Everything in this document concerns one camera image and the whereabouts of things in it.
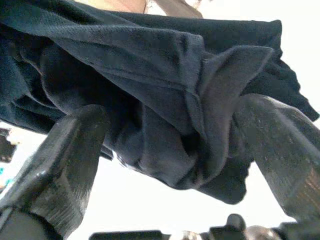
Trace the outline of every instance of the metal bolt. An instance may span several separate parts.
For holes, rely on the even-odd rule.
[[[244,233],[247,240],[282,240],[275,231],[263,226],[250,226]]]
[[[182,231],[172,234],[169,240],[202,240],[202,237],[193,231]]]

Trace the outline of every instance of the dark blue garment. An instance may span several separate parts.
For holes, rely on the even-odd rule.
[[[280,60],[281,22],[108,12],[64,0],[0,0],[0,118],[47,133],[87,104],[105,107],[111,150],[176,189],[226,203],[250,157],[232,122],[241,94],[318,114]]]

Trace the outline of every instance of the fabric fold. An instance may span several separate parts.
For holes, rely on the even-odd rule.
[[[65,0],[0,0],[0,118],[47,133],[65,114],[103,106],[101,149],[175,189],[229,204],[251,162],[232,119],[238,97],[271,96],[318,113],[283,61],[276,20],[108,12]]]

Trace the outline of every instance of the white background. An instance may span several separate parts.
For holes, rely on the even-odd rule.
[[[282,59],[296,71],[301,92],[320,112],[319,4],[316,0],[213,0],[205,2],[200,10],[208,19],[280,19]],[[27,134],[13,161],[25,159],[43,138]],[[173,190],[101,158],[84,220],[68,240],[87,240],[93,232],[153,229],[168,234],[179,230],[206,232],[209,227],[224,225],[231,213],[241,214],[248,226],[276,227],[292,221],[277,204],[255,164],[246,184],[244,200],[227,205],[194,190]]]

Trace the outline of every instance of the skin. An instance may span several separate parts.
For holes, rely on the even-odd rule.
[[[76,2],[90,5],[97,9],[129,12],[129,13],[144,13],[147,0],[75,0]]]

